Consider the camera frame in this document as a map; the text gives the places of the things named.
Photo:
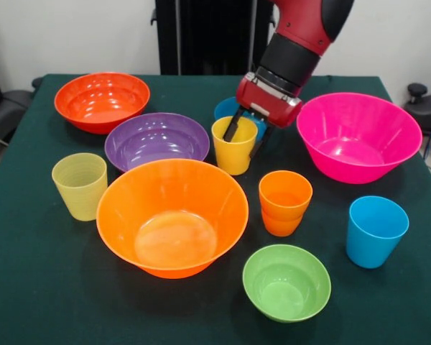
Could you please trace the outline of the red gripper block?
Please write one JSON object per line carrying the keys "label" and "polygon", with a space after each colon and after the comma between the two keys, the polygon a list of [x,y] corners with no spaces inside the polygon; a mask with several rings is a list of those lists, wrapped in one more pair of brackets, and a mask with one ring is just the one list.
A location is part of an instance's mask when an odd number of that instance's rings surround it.
{"label": "red gripper block", "polygon": [[[279,128],[288,127],[302,109],[299,98],[288,96],[278,91],[256,76],[248,72],[238,85],[236,100],[241,105],[232,116],[231,121],[223,135],[225,142],[231,142],[238,129],[238,121],[245,109],[259,113],[266,117],[270,124]],[[249,157],[254,158],[256,153],[267,143],[273,132],[273,126],[268,124],[263,137],[255,143]]]}

